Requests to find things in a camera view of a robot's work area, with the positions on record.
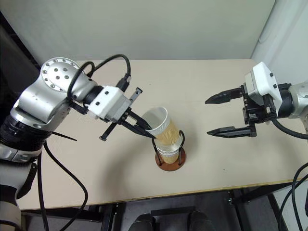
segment white wall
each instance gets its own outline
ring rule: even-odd
[[[1,0],[39,63],[250,58],[274,0]]]
[[[307,0],[278,0],[276,2],[252,58],[257,62],[264,61],[279,83],[295,84],[308,80]],[[304,208],[307,187],[308,182],[305,182],[295,191],[296,205],[304,230],[308,227],[308,218]],[[279,206],[290,188],[274,194]],[[283,217],[288,230],[298,230],[291,197],[285,205]]]

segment table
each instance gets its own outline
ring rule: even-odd
[[[51,136],[49,147],[84,183],[89,205],[289,182],[307,162],[307,141],[265,123],[257,125],[256,138],[206,134],[215,128],[244,126],[242,99],[218,105],[204,101],[240,86],[255,64],[250,59],[131,61],[132,80],[126,95],[130,97],[136,87],[143,90],[132,110],[141,116],[152,107],[164,106],[185,133],[187,159],[177,171],[165,172],[156,165],[151,139],[117,126],[103,142],[98,137],[110,124],[73,110],[56,131],[78,141]],[[125,70],[122,61],[114,61],[99,69],[93,79],[115,86]],[[281,122],[304,132],[299,119]],[[79,186],[45,152],[42,159],[45,207],[80,205]],[[18,204],[21,209],[37,209],[38,201],[35,180]]]

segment floor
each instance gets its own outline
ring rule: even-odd
[[[205,212],[217,231],[240,231],[240,225],[233,206],[228,201],[227,192],[209,192],[187,196],[157,198],[126,203],[120,228],[113,231],[127,231],[135,218],[152,210],[194,206]],[[267,197],[251,201],[245,205],[252,231],[277,231],[277,223]],[[160,231],[186,231],[187,213],[157,216]],[[67,220],[49,218],[50,231],[58,231]],[[44,230],[41,217],[33,217],[28,231]],[[68,231],[100,231],[101,223],[75,221]]]

